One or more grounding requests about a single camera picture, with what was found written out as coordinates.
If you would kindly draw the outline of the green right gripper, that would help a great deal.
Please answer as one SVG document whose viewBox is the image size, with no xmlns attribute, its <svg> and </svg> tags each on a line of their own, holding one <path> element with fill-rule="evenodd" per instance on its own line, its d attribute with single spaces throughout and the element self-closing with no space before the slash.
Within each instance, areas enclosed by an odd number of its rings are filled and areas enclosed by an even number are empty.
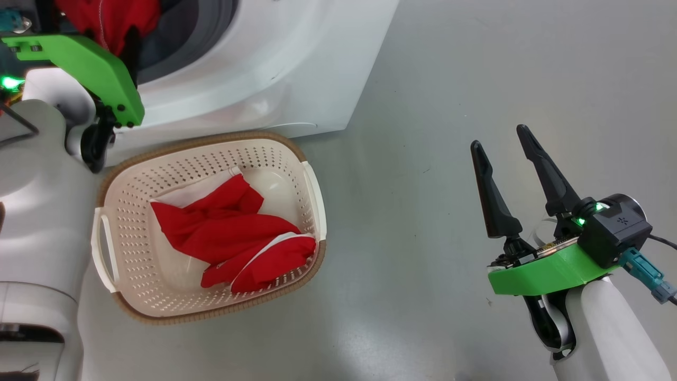
<svg viewBox="0 0 677 381">
<path fill-rule="evenodd" d="M 524 124 L 516 127 L 525 157 L 532 162 L 546 197 L 550 216 L 573 212 L 581 198 L 552 158 Z M 487 267 L 497 295 L 540 296 L 588 284 L 616 269 L 604 269 L 578 245 L 577 237 L 534 248 L 520 234 L 522 223 L 512 216 L 495 181 L 493 166 L 479 140 L 471 143 L 471 157 L 484 227 L 489 239 L 505 239 L 504 252 Z"/>
</svg>

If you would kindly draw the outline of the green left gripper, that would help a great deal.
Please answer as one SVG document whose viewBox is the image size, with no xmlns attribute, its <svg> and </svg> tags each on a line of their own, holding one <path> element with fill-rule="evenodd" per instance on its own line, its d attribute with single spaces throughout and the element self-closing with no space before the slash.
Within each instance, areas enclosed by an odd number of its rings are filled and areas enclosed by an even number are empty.
<svg viewBox="0 0 677 381">
<path fill-rule="evenodd" d="M 2 37 L 21 61 L 49 61 L 112 108 L 118 123 L 139 126 L 145 108 L 137 90 L 142 36 L 126 32 L 121 58 L 81 35 L 48 34 Z"/>
</svg>

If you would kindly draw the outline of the red garment with white trim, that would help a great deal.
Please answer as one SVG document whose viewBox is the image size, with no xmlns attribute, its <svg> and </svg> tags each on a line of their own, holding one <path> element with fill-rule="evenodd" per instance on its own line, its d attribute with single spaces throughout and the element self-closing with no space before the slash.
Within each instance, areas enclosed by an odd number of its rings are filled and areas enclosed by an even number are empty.
<svg viewBox="0 0 677 381">
<path fill-rule="evenodd" d="M 201 287 L 258 292 L 306 264 L 315 238 L 288 220 L 261 214 L 264 198 L 238 167 L 150 201 L 172 248 L 208 263 Z"/>
</svg>

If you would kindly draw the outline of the white front-load washing machine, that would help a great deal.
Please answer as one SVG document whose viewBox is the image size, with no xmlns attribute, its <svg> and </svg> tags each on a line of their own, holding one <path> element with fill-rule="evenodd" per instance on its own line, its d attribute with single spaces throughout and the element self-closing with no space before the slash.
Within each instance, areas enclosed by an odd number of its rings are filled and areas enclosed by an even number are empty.
<svg viewBox="0 0 677 381">
<path fill-rule="evenodd" d="M 142 125 L 111 155 L 219 133 L 343 130 L 399 0 L 160 0 L 142 41 Z"/>
</svg>

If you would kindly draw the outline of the cream perforated laundry basket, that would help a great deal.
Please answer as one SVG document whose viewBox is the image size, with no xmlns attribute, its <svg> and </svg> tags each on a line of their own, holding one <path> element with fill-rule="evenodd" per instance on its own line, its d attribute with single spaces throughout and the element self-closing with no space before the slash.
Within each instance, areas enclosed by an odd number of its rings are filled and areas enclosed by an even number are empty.
<svg viewBox="0 0 677 381">
<path fill-rule="evenodd" d="M 302 266 L 256 292 L 202 288 L 206 263 L 172 248 L 151 208 L 155 198 L 230 167 L 264 197 L 262 212 L 317 242 Z M 300 147 L 277 133 L 235 132 L 150 150 L 111 169 L 100 184 L 91 247 L 99 277 L 123 311 L 143 323 L 172 325 L 242 311 L 302 287 L 322 265 L 326 234 L 320 186 Z"/>
</svg>

